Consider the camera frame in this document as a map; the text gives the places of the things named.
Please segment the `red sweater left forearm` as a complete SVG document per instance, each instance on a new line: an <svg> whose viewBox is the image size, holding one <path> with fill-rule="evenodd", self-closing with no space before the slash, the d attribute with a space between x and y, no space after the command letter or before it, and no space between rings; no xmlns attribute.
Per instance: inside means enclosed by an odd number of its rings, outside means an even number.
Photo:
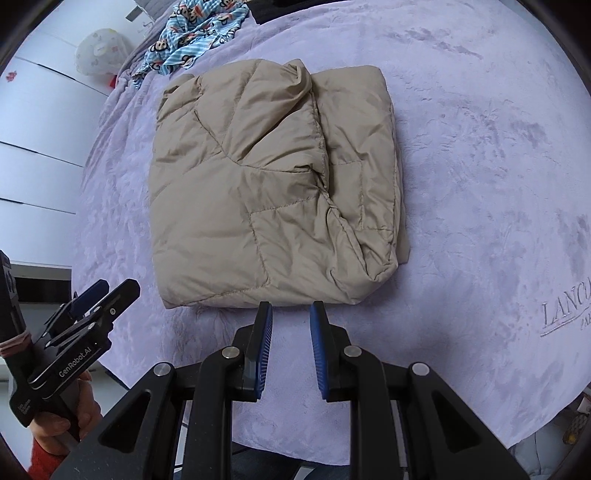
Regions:
<svg viewBox="0 0 591 480"><path fill-rule="evenodd" d="M45 451L36 441L33 441L31 465L28 474L32 480L49 480L51 475L65 459L63 455L53 455Z"/></svg>

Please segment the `person's left hand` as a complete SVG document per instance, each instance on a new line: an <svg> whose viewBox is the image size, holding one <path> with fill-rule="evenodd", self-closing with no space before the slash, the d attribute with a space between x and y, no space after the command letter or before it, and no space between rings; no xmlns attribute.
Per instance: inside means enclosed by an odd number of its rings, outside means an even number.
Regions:
<svg viewBox="0 0 591 480"><path fill-rule="evenodd" d="M88 371L82 373L77 380L77 421L79 436L83 439L102 419L101 409L95 401L92 389L92 377ZM63 456L69 453L69 449L60 440L61 436L68 432L69 422L53 413L44 412L37 415L31 422L29 429L34 440L47 453Z"/></svg>

